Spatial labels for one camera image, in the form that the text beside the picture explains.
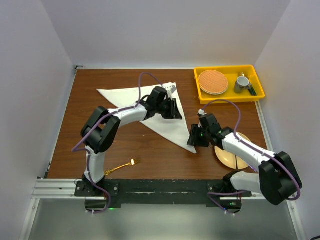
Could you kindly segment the white cloth napkin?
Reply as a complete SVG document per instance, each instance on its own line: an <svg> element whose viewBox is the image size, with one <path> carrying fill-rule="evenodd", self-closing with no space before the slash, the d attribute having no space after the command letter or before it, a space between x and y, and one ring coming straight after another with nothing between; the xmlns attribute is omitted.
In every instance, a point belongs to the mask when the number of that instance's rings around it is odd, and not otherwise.
<svg viewBox="0 0 320 240"><path fill-rule="evenodd" d="M122 89L98 89L97 90L106 100L113 104L116 108L122 109L133 105L138 101L139 88L122 88ZM176 99L177 108L182 116L179 119L164 119L160 114L154 117L141 121L140 123L151 129L161 137L167 139L173 144L196 154L196 149L193 146L187 145L190 137L189 128L185 118L183 106L179 97L179 92L176 90L172 97Z"/></svg>

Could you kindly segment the gold fork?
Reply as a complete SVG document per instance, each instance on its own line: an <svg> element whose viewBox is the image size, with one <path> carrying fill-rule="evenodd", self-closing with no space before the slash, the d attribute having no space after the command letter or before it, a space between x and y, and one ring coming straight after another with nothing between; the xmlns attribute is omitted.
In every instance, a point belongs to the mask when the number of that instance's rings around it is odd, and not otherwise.
<svg viewBox="0 0 320 240"><path fill-rule="evenodd" d="M122 168L137 165L137 164L139 164L140 162L141 162L141 160L140 160L139 158L131 159L128 163L125 163L125 164L120 165L120 166L118 166L118 167L115 167L115 168L113 168L113 169L104 171L104 176L106 177L106 176L112 174L113 172L118 171L118 170L120 170L120 169L122 169Z"/></svg>

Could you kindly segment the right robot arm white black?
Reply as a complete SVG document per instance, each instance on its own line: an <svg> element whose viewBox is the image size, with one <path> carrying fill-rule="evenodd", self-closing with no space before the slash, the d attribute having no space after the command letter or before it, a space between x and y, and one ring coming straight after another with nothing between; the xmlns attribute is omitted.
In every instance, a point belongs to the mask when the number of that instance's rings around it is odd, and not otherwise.
<svg viewBox="0 0 320 240"><path fill-rule="evenodd" d="M221 128L212 113L198 113L198 124L192 124L187 144L213 146L242 159L255 172L234 170L223 177L223 192L230 197L241 192L260 193L272 205L295 201L301 196L302 181L286 152L275 153L241 137L232 128Z"/></svg>

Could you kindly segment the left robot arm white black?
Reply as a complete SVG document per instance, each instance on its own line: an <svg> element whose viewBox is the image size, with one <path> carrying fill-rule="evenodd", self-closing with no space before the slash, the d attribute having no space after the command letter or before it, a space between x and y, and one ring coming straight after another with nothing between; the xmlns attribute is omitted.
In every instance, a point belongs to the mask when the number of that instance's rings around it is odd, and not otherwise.
<svg viewBox="0 0 320 240"><path fill-rule="evenodd" d="M80 134L82 140L72 149L78 152L81 144L86 151L86 169L82 178L86 191L92 196L100 194L107 200L110 194L104 189L104 162L106 151L112 146L120 127L146 121L155 115L165 120L182 120L178 110L177 100L173 93L177 91L174 85L168 87L156 86L149 95L139 97L138 101L130 106L106 109L97 107L90 116Z"/></svg>

